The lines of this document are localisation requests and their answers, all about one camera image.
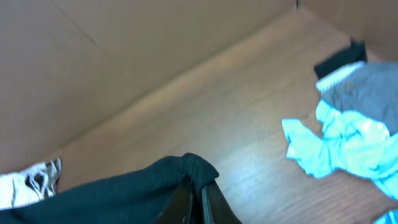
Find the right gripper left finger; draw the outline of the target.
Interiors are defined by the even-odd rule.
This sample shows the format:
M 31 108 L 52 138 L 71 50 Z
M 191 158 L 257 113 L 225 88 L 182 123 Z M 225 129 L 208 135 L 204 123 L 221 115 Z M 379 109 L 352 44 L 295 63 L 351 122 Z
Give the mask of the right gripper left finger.
M 193 198 L 192 180 L 185 175 L 155 224 L 191 224 Z

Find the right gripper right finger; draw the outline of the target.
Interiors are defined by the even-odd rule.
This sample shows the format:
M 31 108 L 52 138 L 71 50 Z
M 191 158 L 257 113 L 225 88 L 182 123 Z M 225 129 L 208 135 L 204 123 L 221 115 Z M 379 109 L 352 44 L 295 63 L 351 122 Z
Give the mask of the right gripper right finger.
M 201 196 L 204 224 L 242 224 L 215 181 L 202 188 Z

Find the black t-shirt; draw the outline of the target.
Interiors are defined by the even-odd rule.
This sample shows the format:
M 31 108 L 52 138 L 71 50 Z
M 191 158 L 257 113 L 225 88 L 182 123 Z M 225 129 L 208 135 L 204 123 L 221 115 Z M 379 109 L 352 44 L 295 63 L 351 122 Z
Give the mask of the black t-shirt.
M 154 223 L 184 177 L 201 189 L 219 176 L 196 154 L 164 157 L 145 169 L 64 191 L 26 207 L 1 211 L 1 224 Z

